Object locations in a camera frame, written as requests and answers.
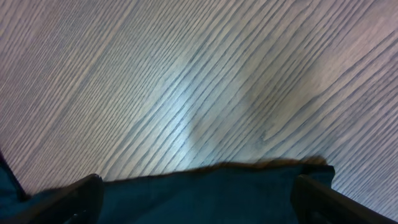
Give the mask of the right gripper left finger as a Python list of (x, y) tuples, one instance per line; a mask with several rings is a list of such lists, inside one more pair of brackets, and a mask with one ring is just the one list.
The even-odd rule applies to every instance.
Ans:
[(1, 223), (96, 223), (103, 204), (104, 183), (97, 174), (44, 197)]

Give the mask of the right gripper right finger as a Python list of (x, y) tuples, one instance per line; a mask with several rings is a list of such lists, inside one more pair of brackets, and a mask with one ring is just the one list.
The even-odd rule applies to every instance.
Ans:
[(307, 175), (295, 179), (290, 200), (299, 223), (397, 224)]

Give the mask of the black t-shirt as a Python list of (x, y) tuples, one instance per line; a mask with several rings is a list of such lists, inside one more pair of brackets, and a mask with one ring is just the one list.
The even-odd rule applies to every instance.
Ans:
[(326, 164), (241, 164), (104, 183), (103, 203), (88, 190), (67, 223), (296, 223), (294, 180), (308, 175), (331, 185)]

